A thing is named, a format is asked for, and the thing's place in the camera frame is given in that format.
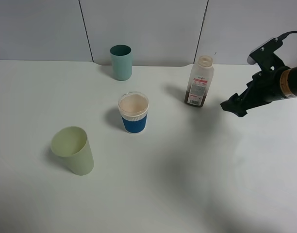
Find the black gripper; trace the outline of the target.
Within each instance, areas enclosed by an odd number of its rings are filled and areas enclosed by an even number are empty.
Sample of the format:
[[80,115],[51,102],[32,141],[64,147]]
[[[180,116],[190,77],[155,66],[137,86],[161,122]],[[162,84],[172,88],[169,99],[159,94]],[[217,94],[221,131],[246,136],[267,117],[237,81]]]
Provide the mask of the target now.
[[[290,68],[275,53],[270,60],[256,64],[261,71],[252,76],[255,94],[264,102],[286,99],[287,97],[281,91],[280,78],[281,74]],[[224,111],[244,117],[247,114],[249,99],[250,96],[247,93],[241,95],[235,93],[220,105]]]

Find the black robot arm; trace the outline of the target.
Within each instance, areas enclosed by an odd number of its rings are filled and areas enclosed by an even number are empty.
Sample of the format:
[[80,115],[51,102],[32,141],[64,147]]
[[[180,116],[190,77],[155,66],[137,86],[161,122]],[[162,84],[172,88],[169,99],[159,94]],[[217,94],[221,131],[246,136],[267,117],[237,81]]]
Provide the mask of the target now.
[[252,76],[242,94],[235,93],[221,103],[224,111],[244,117],[249,109],[297,98],[297,67],[286,66],[275,50],[264,45],[250,53],[248,59],[257,63],[261,71]]

